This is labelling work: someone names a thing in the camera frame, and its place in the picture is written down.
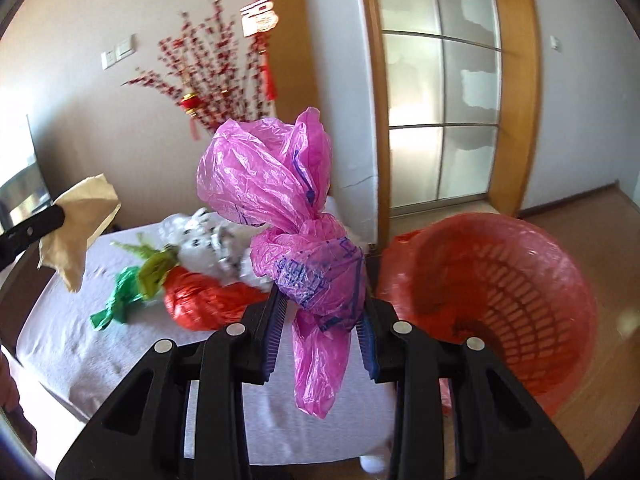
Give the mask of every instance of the white wall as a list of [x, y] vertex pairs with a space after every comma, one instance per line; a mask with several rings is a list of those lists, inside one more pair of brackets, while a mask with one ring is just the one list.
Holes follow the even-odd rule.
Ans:
[[[632, 196], [640, 171], [640, 41], [615, 0], [536, 0], [543, 101], [523, 208], [620, 180]], [[549, 47], [557, 36], [561, 52]]]
[[[227, 16], [251, 1], [223, 0]], [[155, 90], [120, 86], [137, 66], [162, 68], [157, 42], [179, 33], [182, 10], [199, 23], [210, 3], [26, 0], [18, 10], [0, 40], [0, 130], [2, 118], [28, 113], [53, 194], [104, 172], [125, 227], [200, 207], [194, 176], [207, 139], [193, 142], [187, 115]], [[100, 53], [129, 34], [138, 51], [103, 71]]]
[[332, 195], [344, 221], [376, 241], [378, 165], [362, 0], [306, 0], [321, 121], [334, 141]]

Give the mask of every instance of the metal screw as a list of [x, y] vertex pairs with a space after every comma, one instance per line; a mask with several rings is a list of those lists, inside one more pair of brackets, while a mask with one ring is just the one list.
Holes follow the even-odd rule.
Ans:
[[470, 337], [466, 340], [466, 345], [472, 350], [484, 350], [484, 341], [479, 337]]
[[226, 333], [229, 335], [241, 335], [246, 330], [246, 327], [242, 323], [233, 323], [226, 327]]
[[156, 342], [156, 344], [154, 345], [154, 350], [159, 354], [164, 354], [169, 350], [171, 350], [173, 346], [174, 344], [168, 339], [161, 339], [160, 341]]
[[414, 327], [411, 326], [411, 323], [407, 323], [406, 321], [396, 321], [394, 323], [394, 332], [398, 334], [408, 334], [413, 329]]

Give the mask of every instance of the pink plastic bag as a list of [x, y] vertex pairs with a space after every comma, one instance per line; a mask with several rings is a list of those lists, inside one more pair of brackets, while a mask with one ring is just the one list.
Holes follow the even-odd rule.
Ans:
[[365, 294], [362, 250], [334, 216], [320, 213], [331, 158], [315, 108], [296, 124], [228, 120], [200, 159], [196, 179], [200, 199], [224, 218], [273, 226], [252, 240], [251, 260], [257, 276], [270, 276], [303, 309], [293, 325], [296, 403], [320, 418], [340, 389]]
[[325, 418], [340, 390], [349, 358], [351, 332], [339, 327], [322, 332], [316, 316], [300, 309], [293, 324], [296, 406]]

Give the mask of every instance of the light switch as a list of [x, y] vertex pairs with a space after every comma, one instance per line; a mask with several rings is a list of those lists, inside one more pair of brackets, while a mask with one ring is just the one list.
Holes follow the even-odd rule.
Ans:
[[134, 52], [133, 36], [129, 36], [116, 45], [116, 61], [120, 61], [121, 59], [130, 56]]
[[102, 59], [102, 69], [107, 70], [110, 66], [116, 64], [116, 53], [113, 49], [107, 50], [100, 55]]

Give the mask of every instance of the red trash bag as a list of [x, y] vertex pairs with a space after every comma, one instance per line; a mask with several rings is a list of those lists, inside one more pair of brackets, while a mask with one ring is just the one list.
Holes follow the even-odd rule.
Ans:
[[483, 339], [548, 415], [593, 354], [597, 307], [580, 270], [547, 233], [508, 216], [460, 214], [396, 237], [377, 292], [436, 339]]
[[242, 318], [247, 305], [269, 295], [242, 282], [221, 286], [210, 276], [174, 267], [164, 280], [164, 305], [174, 321], [188, 330], [218, 330]]

